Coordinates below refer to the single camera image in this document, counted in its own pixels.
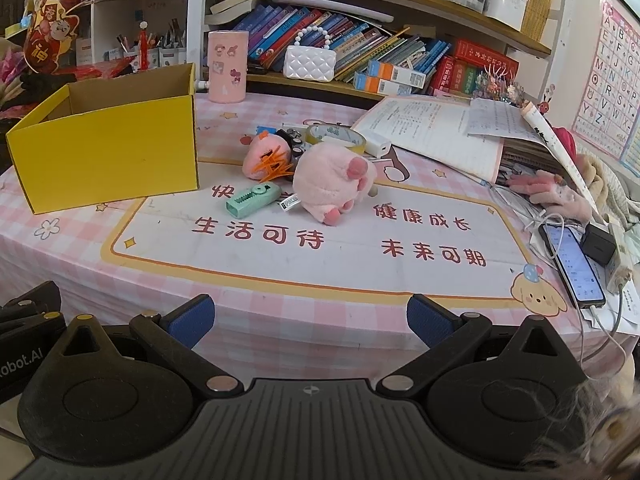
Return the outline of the loose printed paper sheet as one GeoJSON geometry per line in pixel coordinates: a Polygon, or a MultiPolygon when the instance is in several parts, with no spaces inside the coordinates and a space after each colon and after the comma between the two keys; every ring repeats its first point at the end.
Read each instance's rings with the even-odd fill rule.
{"type": "Polygon", "coordinates": [[[518,107],[488,99],[472,99],[466,133],[542,143],[540,135],[526,122],[518,107]]]}

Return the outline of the open workbook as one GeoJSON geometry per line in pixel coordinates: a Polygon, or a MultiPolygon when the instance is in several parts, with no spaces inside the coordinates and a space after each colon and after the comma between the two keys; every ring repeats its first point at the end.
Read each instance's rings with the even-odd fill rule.
{"type": "Polygon", "coordinates": [[[503,144],[468,133],[470,107],[428,96],[389,96],[362,115],[352,128],[489,183],[498,177],[503,144]]]}

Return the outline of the yellow tape roll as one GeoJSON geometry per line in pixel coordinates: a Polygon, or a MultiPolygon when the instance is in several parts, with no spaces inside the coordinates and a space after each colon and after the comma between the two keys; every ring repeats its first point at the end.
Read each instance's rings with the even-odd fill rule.
{"type": "Polygon", "coordinates": [[[304,140],[310,145],[320,142],[340,144],[358,155],[364,154],[367,145],[367,140],[360,133],[351,128],[333,124],[309,126],[305,130],[304,140]]]}

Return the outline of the yellow cardboard box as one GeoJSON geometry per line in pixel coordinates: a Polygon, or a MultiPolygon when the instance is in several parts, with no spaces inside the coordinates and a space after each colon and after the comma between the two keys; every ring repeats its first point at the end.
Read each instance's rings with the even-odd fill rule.
{"type": "Polygon", "coordinates": [[[194,67],[66,84],[6,143],[34,214],[195,191],[194,67]]]}

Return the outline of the smartphone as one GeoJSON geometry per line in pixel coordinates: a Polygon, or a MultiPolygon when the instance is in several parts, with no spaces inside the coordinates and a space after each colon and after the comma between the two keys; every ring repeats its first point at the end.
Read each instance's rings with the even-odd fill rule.
{"type": "Polygon", "coordinates": [[[606,299],[574,232],[566,226],[543,224],[538,228],[561,280],[577,309],[603,307],[606,299]]]}

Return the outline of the large pink plush pig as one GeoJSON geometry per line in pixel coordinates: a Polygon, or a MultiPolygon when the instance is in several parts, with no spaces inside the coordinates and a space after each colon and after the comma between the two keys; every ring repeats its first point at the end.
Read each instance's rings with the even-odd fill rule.
{"type": "Polygon", "coordinates": [[[378,173],[372,162],[343,145],[320,142],[299,159],[293,192],[300,206],[326,226],[370,194],[378,173]]]}

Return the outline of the pink plush glove toy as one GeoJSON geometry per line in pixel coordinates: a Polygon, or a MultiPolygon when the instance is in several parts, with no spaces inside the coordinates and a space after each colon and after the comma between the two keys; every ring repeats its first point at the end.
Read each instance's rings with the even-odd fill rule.
{"type": "Polygon", "coordinates": [[[544,208],[548,214],[558,214],[565,220],[586,224],[592,219],[592,207],[565,184],[557,174],[538,170],[533,176],[514,174],[506,179],[511,191],[525,195],[533,205],[544,208]]]}

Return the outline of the small pink plush chick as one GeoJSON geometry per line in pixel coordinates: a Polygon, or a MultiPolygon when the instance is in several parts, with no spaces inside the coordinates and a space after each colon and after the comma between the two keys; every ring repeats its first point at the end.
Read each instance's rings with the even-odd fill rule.
{"type": "Polygon", "coordinates": [[[288,142],[282,136],[263,131],[250,142],[242,171],[245,177],[262,183],[292,177],[293,167],[288,142]]]}

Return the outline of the green correction tape dispenser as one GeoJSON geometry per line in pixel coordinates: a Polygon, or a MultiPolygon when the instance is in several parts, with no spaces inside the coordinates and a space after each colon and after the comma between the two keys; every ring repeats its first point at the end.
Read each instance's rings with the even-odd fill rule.
{"type": "Polygon", "coordinates": [[[235,193],[226,201],[226,211],[232,218],[242,220],[276,202],[281,195],[279,185],[259,183],[235,193]]]}

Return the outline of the red dictionary books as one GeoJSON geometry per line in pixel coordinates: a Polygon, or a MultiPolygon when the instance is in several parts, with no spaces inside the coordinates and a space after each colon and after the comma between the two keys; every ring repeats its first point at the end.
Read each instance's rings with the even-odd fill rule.
{"type": "Polygon", "coordinates": [[[458,39],[436,64],[427,92],[472,96],[490,76],[506,81],[518,74],[520,64],[501,52],[473,41],[458,39]]]}

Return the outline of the orange blue medicine box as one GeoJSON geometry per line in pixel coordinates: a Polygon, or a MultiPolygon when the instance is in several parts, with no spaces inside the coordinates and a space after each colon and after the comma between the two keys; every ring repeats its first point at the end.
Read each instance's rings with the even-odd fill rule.
{"type": "Polygon", "coordinates": [[[381,96],[410,96],[413,88],[408,84],[368,76],[364,73],[356,73],[352,81],[356,90],[380,94],[381,96]]]}
{"type": "Polygon", "coordinates": [[[423,89],[426,83],[426,75],[424,73],[375,60],[370,60],[368,63],[368,75],[397,82],[398,84],[405,84],[416,89],[423,89]]]}

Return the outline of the red hanging tassel ornament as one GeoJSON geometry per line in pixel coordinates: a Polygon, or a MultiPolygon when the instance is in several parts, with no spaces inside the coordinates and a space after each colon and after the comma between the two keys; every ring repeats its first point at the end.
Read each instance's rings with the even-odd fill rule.
{"type": "Polygon", "coordinates": [[[148,41],[148,34],[146,33],[147,29],[148,29],[148,22],[141,21],[139,24],[139,40],[138,40],[140,72],[145,72],[146,70],[149,69],[149,55],[148,55],[149,41],[148,41]]]}

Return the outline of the black binder clip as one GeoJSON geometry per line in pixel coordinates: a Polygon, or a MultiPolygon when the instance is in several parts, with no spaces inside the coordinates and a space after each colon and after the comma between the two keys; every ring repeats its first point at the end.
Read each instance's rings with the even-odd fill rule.
{"type": "Polygon", "coordinates": [[[292,158],[299,158],[305,153],[306,143],[303,133],[300,131],[296,129],[279,129],[276,131],[276,135],[280,136],[288,144],[292,158]]]}

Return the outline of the pink cylindrical pen holder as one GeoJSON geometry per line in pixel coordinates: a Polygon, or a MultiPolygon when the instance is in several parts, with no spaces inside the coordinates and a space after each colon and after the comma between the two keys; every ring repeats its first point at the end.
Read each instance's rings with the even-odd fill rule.
{"type": "Polygon", "coordinates": [[[208,34],[208,98],[214,103],[241,102],[246,95],[248,32],[218,30],[208,34]]]}

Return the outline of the pink checkered table mat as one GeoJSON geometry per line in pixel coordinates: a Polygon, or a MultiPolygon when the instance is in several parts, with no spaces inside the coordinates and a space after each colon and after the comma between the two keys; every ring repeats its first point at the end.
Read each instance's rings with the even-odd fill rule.
{"type": "Polygon", "coordinates": [[[353,122],[358,113],[254,94],[234,105],[198,96],[194,107],[195,192],[34,214],[23,168],[6,170],[2,297],[50,280],[65,315],[124,324],[207,294],[216,325],[200,351],[242,378],[384,375],[421,351],[406,322],[413,294],[512,325],[550,292],[553,326],[593,376],[616,372],[636,345],[637,310],[614,342],[605,337],[611,308],[596,322],[580,318],[533,253],[514,197],[405,151],[378,162],[378,192],[336,226],[278,205],[232,218],[226,203],[250,186],[241,162],[258,127],[353,122]]]}

